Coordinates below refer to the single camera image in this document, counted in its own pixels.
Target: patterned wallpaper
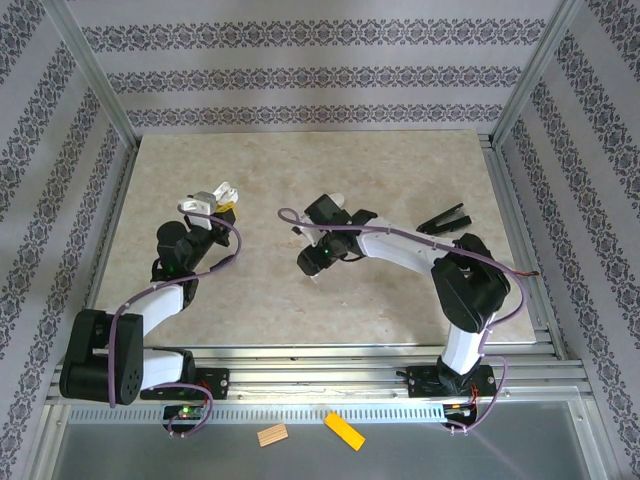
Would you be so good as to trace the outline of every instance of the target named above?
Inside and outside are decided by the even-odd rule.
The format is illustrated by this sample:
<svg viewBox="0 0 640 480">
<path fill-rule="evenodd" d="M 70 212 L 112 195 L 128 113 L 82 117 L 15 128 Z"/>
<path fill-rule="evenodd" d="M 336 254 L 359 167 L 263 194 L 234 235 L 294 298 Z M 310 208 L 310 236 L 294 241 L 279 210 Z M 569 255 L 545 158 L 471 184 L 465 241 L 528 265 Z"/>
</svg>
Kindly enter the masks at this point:
<svg viewBox="0 0 640 480">
<path fill-rule="evenodd" d="M 75 0 L 138 133 L 490 133 L 558 0 Z"/>
<path fill-rule="evenodd" d="M 19 478 L 125 149 L 42 6 L 0 0 L 0 479 Z"/>
<path fill-rule="evenodd" d="M 640 2 L 585 2 L 503 146 L 564 340 L 640 478 Z"/>
</svg>

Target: marble tile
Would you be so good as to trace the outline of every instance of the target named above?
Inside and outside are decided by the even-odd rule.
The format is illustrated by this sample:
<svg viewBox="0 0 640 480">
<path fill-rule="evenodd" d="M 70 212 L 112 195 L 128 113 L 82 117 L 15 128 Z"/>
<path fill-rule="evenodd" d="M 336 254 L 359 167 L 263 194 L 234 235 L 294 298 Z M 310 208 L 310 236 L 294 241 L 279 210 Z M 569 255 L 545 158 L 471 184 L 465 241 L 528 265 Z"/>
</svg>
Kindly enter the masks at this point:
<svg viewBox="0 0 640 480">
<path fill-rule="evenodd" d="M 301 211 L 322 193 L 340 192 L 348 211 L 373 210 L 411 229 L 464 202 L 474 222 L 465 231 L 513 265 L 475 131 L 145 136 L 97 307 L 147 286 L 156 230 L 180 219 L 176 202 L 225 180 L 240 194 L 242 254 L 202 280 L 193 304 L 152 331 L 148 345 L 442 345 L 449 322 L 431 278 L 377 259 L 337 264 L 315 281 L 302 274 L 296 257 L 306 243 L 276 211 Z M 227 254 L 214 246 L 201 269 Z M 515 289 L 502 311 L 518 301 Z M 528 314 L 491 341 L 533 342 Z"/>
</svg>

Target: yellow block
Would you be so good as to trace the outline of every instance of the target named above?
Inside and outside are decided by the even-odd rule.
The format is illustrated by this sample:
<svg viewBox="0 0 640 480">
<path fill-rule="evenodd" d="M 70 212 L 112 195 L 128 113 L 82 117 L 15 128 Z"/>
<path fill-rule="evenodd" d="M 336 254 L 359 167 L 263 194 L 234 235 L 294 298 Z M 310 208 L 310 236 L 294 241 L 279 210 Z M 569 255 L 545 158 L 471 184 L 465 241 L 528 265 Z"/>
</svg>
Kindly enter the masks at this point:
<svg viewBox="0 0 640 480">
<path fill-rule="evenodd" d="M 324 423 L 327 424 L 331 430 L 335 432 L 341 439 L 347 442 L 351 448 L 356 452 L 360 450 L 360 447 L 364 443 L 364 437 L 354 430 L 354 428 L 340 418 L 337 414 L 331 412 L 324 419 Z"/>
<path fill-rule="evenodd" d="M 224 213 L 227 210 L 233 210 L 233 213 L 236 213 L 236 204 L 235 202 L 225 203 L 224 205 L 218 205 L 216 208 L 216 213 Z"/>
</svg>

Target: purple cable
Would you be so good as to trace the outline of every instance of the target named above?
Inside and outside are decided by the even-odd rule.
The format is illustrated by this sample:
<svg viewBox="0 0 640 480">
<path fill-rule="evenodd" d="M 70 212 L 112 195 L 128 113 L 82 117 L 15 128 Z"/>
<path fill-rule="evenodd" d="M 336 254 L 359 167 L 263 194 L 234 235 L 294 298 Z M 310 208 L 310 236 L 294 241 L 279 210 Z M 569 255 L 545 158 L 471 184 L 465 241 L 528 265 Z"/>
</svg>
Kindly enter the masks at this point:
<svg viewBox="0 0 640 480">
<path fill-rule="evenodd" d="M 207 413 L 205 414 L 204 417 L 202 417 L 202 419 L 196 425 L 194 425 L 193 428 L 190 428 L 186 432 L 182 432 L 180 434 L 180 438 L 185 438 L 185 437 L 188 437 L 189 435 L 193 435 L 198 430 L 202 429 L 211 418 L 211 414 L 213 413 L 213 394 L 206 388 L 201 387 L 200 385 L 190 385 L 188 383 L 163 383 L 162 385 L 157 385 L 153 388 L 190 388 L 192 390 L 198 390 L 207 396 L 207 400 L 208 400 L 207 403 L 209 407 L 207 408 Z M 167 425 L 167 430 L 169 431 L 169 436 L 171 437 L 174 434 L 174 431 L 171 429 L 171 427 L 173 426 L 173 422 L 175 422 L 177 418 L 178 418 L 177 415 L 171 418 L 171 420 L 169 420 L 169 424 Z"/>
<path fill-rule="evenodd" d="M 213 223 L 217 223 L 218 225 L 222 225 L 223 227 L 228 228 L 234 233 L 234 235 L 238 239 L 238 246 L 236 247 L 236 251 L 229 257 L 228 261 L 219 262 L 216 266 L 210 268 L 209 271 L 202 272 L 202 273 L 194 273 L 193 275 L 188 275 L 182 278 L 175 278 L 173 280 L 168 280 L 159 285 L 152 285 L 146 290 L 143 290 L 142 292 L 137 293 L 136 295 L 131 297 L 124 304 L 120 305 L 118 310 L 116 310 L 116 313 L 113 315 L 113 319 L 111 320 L 111 329 L 109 330 L 109 354 L 107 356 L 107 374 L 108 374 L 107 382 L 108 382 L 108 391 L 109 391 L 109 406 L 111 408 L 115 408 L 116 406 L 116 380 L 115 380 L 116 357 L 114 352 L 116 347 L 116 330 L 118 326 L 118 319 L 120 318 L 120 316 L 135 302 L 155 292 L 156 290 L 160 290 L 162 288 L 166 288 L 170 285 L 175 285 L 177 283 L 183 283 L 189 280 L 200 279 L 222 270 L 227 265 L 231 265 L 236 260 L 236 258 L 238 258 L 238 254 L 240 253 L 240 249 L 242 248 L 242 236 L 240 235 L 240 232 L 238 231 L 238 229 L 234 227 L 232 224 L 230 224 L 229 222 L 226 222 L 224 220 L 221 220 L 220 218 L 214 217 L 213 215 L 205 215 L 204 213 L 195 213 L 195 212 L 185 212 L 181 207 L 178 207 L 178 211 L 183 215 L 188 215 L 190 217 L 207 218 Z M 196 388 L 195 385 L 191 385 L 189 386 L 189 388 L 194 388 L 196 390 L 200 389 L 200 388 Z"/>
<path fill-rule="evenodd" d="M 289 218 L 289 217 L 285 216 L 284 215 L 285 213 L 292 214 L 293 218 Z M 296 212 L 292 208 L 287 208 L 287 207 L 281 208 L 280 210 L 278 210 L 278 217 L 280 218 L 280 220 L 283 220 L 283 221 L 285 221 L 287 223 L 290 223 L 291 225 L 295 225 L 297 227 L 313 228 L 313 229 L 316 229 L 316 230 L 327 230 L 327 231 L 345 231 L 346 230 L 346 231 L 359 231 L 359 232 L 365 232 L 365 233 L 367 233 L 367 232 L 379 232 L 379 233 L 399 235 L 401 237 L 408 238 L 410 240 L 414 240 L 416 242 L 422 243 L 422 244 L 427 245 L 429 247 L 432 247 L 434 249 L 444 250 L 446 252 L 451 252 L 451 253 L 455 253 L 457 255 L 462 255 L 462 256 L 465 256 L 465 257 L 473 258 L 474 260 L 478 260 L 480 262 L 486 263 L 487 265 L 490 265 L 490 266 L 492 266 L 494 268 L 497 268 L 501 272 L 509 275 L 513 279 L 515 284 L 518 286 L 518 288 L 520 289 L 520 295 L 521 295 L 520 304 L 518 305 L 518 307 L 516 309 L 514 309 L 511 312 L 509 312 L 504 317 L 499 318 L 498 320 L 494 320 L 490 324 L 487 325 L 485 333 L 482 336 L 482 339 L 480 340 L 480 346 L 478 347 L 478 353 L 481 356 L 499 358 L 504 363 L 504 370 L 503 370 L 503 373 L 502 373 L 502 379 L 500 380 L 500 384 L 498 385 L 498 388 L 496 389 L 496 394 L 491 399 L 491 402 L 487 406 L 487 409 L 484 411 L 484 413 L 472 425 L 466 426 L 463 423 L 456 422 L 454 420 L 449 420 L 448 423 L 458 427 L 459 428 L 458 431 L 463 431 L 463 432 L 466 433 L 466 432 L 469 432 L 469 431 L 473 430 L 474 428 L 476 428 L 478 425 L 480 425 L 485 420 L 485 418 L 487 418 L 487 415 L 489 414 L 489 412 L 491 412 L 491 410 L 493 410 L 494 405 L 498 401 L 498 396 L 500 395 L 500 392 L 502 391 L 502 387 L 504 386 L 504 382 L 505 382 L 505 380 L 507 378 L 507 371 L 509 370 L 509 364 L 508 364 L 507 359 L 505 357 L 500 356 L 500 355 L 485 355 L 483 353 L 484 345 L 487 342 L 487 339 L 489 338 L 489 335 L 491 333 L 490 327 L 494 327 L 496 325 L 500 325 L 501 323 L 504 323 L 504 322 L 512 319 L 516 315 L 520 314 L 524 310 L 526 305 L 527 305 L 527 294 L 526 294 L 527 288 L 525 287 L 525 285 L 522 282 L 522 280 L 520 279 L 520 277 L 518 277 L 518 275 L 513 270 L 511 270 L 506 265 L 503 265 L 503 264 L 501 264 L 499 262 L 496 262 L 492 258 L 485 257 L 484 255 L 480 255 L 480 254 L 475 253 L 475 252 L 469 252 L 469 251 L 463 250 L 461 248 L 450 247 L 448 245 L 442 245 L 440 243 L 433 242 L 431 240 L 427 240 L 426 238 L 421 237 L 419 235 L 414 235 L 412 233 L 405 232 L 403 230 L 399 230 L 399 229 L 393 228 L 393 227 L 389 227 L 389 228 L 374 227 L 374 226 L 367 227 L 366 225 L 365 226 L 357 226 L 357 225 L 316 225 L 314 223 L 305 223 L 305 222 L 301 222 L 300 221 L 300 216 L 298 215 L 298 212 Z"/>
</svg>

